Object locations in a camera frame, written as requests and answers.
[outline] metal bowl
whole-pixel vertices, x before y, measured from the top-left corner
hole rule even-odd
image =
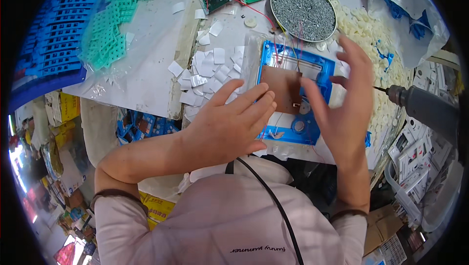
[[[277,21],[278,25],[280,25],[283,29],[288,30],[288,28],[285,28],[285,26],[284,26],[283,24],[281,24],[280,21],[278,20],[277,15],[275,14],[275,12],[274,12],[274,10],[273,10],[272,1],[273,1],[273,0],[270,0],[270,7],[271,7],[271,9],[272,9],[272,14],[273,14],[273,16],[275,17],[275,20]],[[323,42],[323,41],[329,39],[329,38],[334,34],[334,32],[336,31],[336,29],[337,29],[337,13],[335,12],[334,6],[332,5],[331,1],[330,1],[330,0],[327,0],[327,2],[331,5],[332,10],[334,11],[334,19],[335,19],[334,30],[332,30],[332,32],[331,32],[330,35],[328,35],[325,39],[321,39],[321,40],[308,40],[308,39],[300,38],[298,35],[295,35],[295,34],[293,34],[292,32],[290,32],[290,34],[293,35],[293,36],[296,37],[296,38],[299,38],[299,39],[304,40],[304,41],[309,41],[309,42]]]

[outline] workbench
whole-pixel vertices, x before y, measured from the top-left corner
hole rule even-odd
[[[137,40],[138,38],[146,38],[145,29],[148,29],[151,24],[158,25],[158,23],[155,24],[155,18],[163,23],[161,28],[162,33],[158,37],[157,42],[150,44],[151,50],[144,63],[130,65],[129,60],[132,57],[129,54],[122,59],[120,64],[118,64],[120,61],[113,64],[116,67],[131,68],[128,71],[129,74],[119,81],[114,81],[113,85],[104,78],[93,79],[89,77],[91,75],[88,73],[84,83],[64,87],[63,91],[93,99],[100,103],[139,110],[157,116],[181,119],[183,110],[181,103],[179,103],[181,95],[180,86],[174,75],[167,70],[173,60],[178,61],[180,65],[189,65],[195,51],[209,51],[214,48],[223,48],[226,55],[225,65],[231,69],[233,62],[230,57],[234,54],[234,47],[244,45],[244,37],[250,30],[250,28],[244,25],[245,19],[241,17],[242,15],[245,18],[256,19],[257,26],[254,30],[263,34],[269,34],[271,25],[267,18],[235,1],[232,1],[229,5],[237,7],[236,15],[224,14],[221,10],[218,10],[209,14],[207,16],[208,20],[202,22],[194,19],[194,11],[201,8],[198,0],[183,0],[186,5],[185,10],[172,14],[172,6],[180,1],[149,0],[141,2],[132,23],[126,24],[127,28],[123,28],[124,32],[125,30],[133,32]],[[366,6],[366,0],[339,1],[350,8]],[[267,0],[263,0],[250,5],[254,9],[265,13],[266,3]],[[208,28],[216,20],[223,22],[224,28],[221,33],[217,37],[210,35],[211,42],[209,45],[198,46],[198,43],[195,43],[197,30]],[[312,48],[305,48],[305,50],[337,61],[336,57],[327,50],[323,52]],[[277,122],[278,126],[282,126],[282,121],[288,119],[286,118],[287,116],[283,116],[279,120],[279,116],[280,113],[274,113],[270,121]],[[329,164],[334,163],[332,155],[322,137],[320,137],[314,148],[309,145],[278,142],[268,139],[263,141],[269,147],[267,152],[271,154],[278,155],[279,153],[285,153],[290,158]],[[374,162],[374,157],[369,159],[369,162]]]

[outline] forearm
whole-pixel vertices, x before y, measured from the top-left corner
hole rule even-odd
[[[337,165],[337,200],[339,210],[370,211],[370,177],[365,150],[359,150],[351,160]]]
[[[136,184],[146,178],[181,174],[191,167],[185,163],[183,131],[138,140],[109,152],[98,169],[123,183]]]

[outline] plastic bag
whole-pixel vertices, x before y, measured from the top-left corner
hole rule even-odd
[[[426,11],[432,34],[427,32],[420,40],[409,32],[408,18],[394,19],[385,0],[368,0],[368,13],[380,18],[396,34],[395,48],[402,58],[405,68],[415,68],[432,54],[440,50],[448,41],[449,31],[441,15],[431,0],[391,0],[402,8],[414,20],[422,17]]]
[[[83,94],[92,89],[91,98],[94,99],[104,95],[107,83],[111,86],[116,85],[126,92],[124,79],[126,75],[132,74],[141,67],[161,37],[166,34],[167,28],[180,18],[177,14],[173,14],[172,6],[181,0],[171,0],[170,4],[166,4],[167,0],[129,0],[128,5],[119,6],[118,10],[112,8],[112,5],[122,4],[122,1],[125,0],[98,0],[96,2],[78,51],[78,57],[88,70],[86,80],[80,89]],[[97,30],[103,26],[102,19],[105,12],[119,14],[119,21],[114,19],[118,24],[106,27],[105,30],[99,31],[104,35],[98,35]],[[96,63],[98,58],[93,47],[99,46],[100,48],[101,45],[113,46],[107,52],[105,62],[103,59],[106,58],[101,56],[105,54],[98,51],[99,58],[102,59]]]

